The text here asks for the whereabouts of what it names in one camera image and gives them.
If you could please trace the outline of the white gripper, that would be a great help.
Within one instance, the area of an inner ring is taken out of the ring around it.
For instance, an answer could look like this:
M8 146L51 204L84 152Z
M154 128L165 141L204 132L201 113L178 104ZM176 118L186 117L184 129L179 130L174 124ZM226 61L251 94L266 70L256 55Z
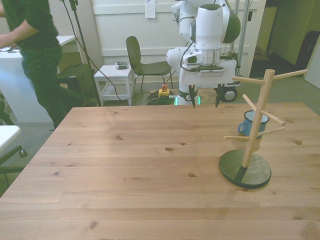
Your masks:
M215 88L216 98L215 107L217 108L220 101L224 97L224 90L227 84L232 84L232 77L235 75L237 66L236 60L222 60L217 65L202 66L202 69L191 71L195 67L201 67L200 65L182 65L185 69L180 71L179 84L189 85L189 95L193 108L195 108L197 96L197 90L195 85L200 88Z

